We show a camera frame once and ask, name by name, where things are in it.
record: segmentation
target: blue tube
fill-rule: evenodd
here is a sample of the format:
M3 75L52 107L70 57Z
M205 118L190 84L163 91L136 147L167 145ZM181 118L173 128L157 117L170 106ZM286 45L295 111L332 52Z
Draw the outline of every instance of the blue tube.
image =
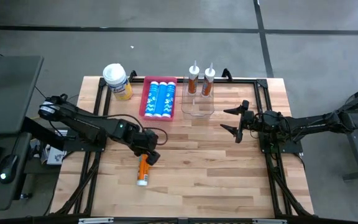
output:
M176 84L174 82L169 82L167 86L167 94L165 95L164 101L164 110L162 116L171 117L173 109L173 101L175 100L175 88Z
M157 104L155 105L154 116L161 118L164 110L165 95L167 94L167 83L160 82L158 86Z
M157 104L158 82L151 82L144 116L153 116Z

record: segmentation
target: white lid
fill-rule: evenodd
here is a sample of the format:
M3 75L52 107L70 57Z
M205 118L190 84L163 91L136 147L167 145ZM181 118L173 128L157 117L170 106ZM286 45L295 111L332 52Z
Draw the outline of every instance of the white lid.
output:
M215 70L212 68L212 63L211 63L211 66L209 66L209 68L207 68L205 70L205 77L208 79L208 80L213 80L214 76L215 76Z
M138 181L136 182L136 184L137 184L138 186L147 186L147 181L145 181L145 180L138 180Z
M124 68L121 64L113 63L103 69L103 78L110 85L117 85L127 78Z
M194 65L189 68L189 72L192 75L198 75L200 72L200 68L197 67L197 61L194 61Z

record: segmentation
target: computer mouse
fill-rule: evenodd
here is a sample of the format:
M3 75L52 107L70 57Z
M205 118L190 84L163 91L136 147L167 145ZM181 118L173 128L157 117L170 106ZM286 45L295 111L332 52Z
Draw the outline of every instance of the computer mouse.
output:
M17 162L19 158L17 155L5 156L0 163L0 181L3 184L8 184L15 179Z

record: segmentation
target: white jar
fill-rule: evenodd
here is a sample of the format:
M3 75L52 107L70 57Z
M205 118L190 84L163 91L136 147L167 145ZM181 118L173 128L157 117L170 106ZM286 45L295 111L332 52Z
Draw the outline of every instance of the white jar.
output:
M113 63L106 66L103 70L103 78L117 100L129 100L132 97L131 84L124 68L120 64Z

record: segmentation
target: yellow label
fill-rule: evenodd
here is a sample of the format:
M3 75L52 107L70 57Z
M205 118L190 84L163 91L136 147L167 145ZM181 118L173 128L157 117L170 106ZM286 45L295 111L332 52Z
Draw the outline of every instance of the yellow label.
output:
M117 100L129 100L133 95L132 87L128 80L119 88L113 89L112 92Z

